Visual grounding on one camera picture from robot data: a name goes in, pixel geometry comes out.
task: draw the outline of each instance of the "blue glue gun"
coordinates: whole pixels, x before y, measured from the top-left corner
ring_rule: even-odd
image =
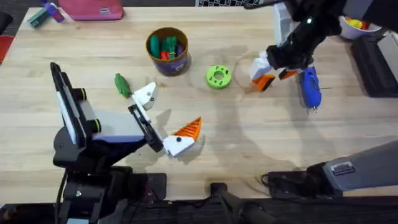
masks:
[[[300,77],[305,106],[316,111],[322,100],[317,71],[314,67],[308,67],[300,74]]]

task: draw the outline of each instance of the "pink pouch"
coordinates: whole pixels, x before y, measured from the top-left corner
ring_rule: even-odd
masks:
[[[118,20],[124,11],[119,0],[58,0],[62,9],[74,20]]]

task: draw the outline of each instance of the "dark floor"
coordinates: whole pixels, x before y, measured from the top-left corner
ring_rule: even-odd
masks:
[[[264,210],[276,218],[286,218],[294,224],[396,224],[398,223],[398,197],[384,198],[345,198],[339,200],[339,205],[303,205],[299,203],[282,202],[278,200],[256,200]],[[365,205],[377,204],[377,207]],[[121,212],[121,218],[102,220],[101,224],[227,224],[224,210],[218,202],[208,203],[202,208],[185,206],[167,206],[153,204],[156,208],[144,208],[140,204],[130,206],[126,212]],[[7,224],[51,224],[53,223],[53,205],[20,205],[18,213]]]

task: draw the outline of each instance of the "small green toy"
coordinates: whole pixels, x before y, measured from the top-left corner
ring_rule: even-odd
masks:
[[[150,54],[155,58],[160,58],[160,42],[156,35],[150,37]]]
[[[169,53],[169,60],[174,59],[177,53],[177,37],[166,37],[162,41],[161,51]]]
[[[115,75],[114,83],[115,83],[116,88],[118,89],[120,94],[122,94],[126,98],[129,98],[131,96],[131,90],[130,90],[129,83],[119,73],[117,73]]]
[[[210,87],[222,89],[227,87],[232,80],[232,74],[224,65],[215,65],[206,72],[206,81]]]

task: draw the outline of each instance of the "wooden tabletop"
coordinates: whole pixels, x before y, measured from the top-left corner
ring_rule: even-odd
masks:
[[[24,21],[39,9],[29,9]],[[202,116],[198,142],[177,159],[143,147],[120,165],[165,172],[167,198],[203,198],[212,182],[226,182],[240,197],[266,197],[261,174],[305,169],[397,139],[398,100],[365,96],[349,45],[322,43],[315,61],[322,105],[309,115],[294,77],[255,92],[248,68],[259,50],[275,42],[272,8],[130,7],[121,21],[50,20],[39,30],[25,22],[0,65],[0,202],[54,202],[63,170],[52,164],[53,138],[62,126],[50,62],[61,65],[74,87],[85,87],[96,109],[128,113],[132,100],[118,94],[114,74],[133,90],[157,82],[148,112],[168,133]],[[161,75],[145,49],[160,27],[186,33],[190,69]],[[205,82],[211,65],[226,65],[233,81],[224,90]],[[349,195],[397,195],[396,187]]]

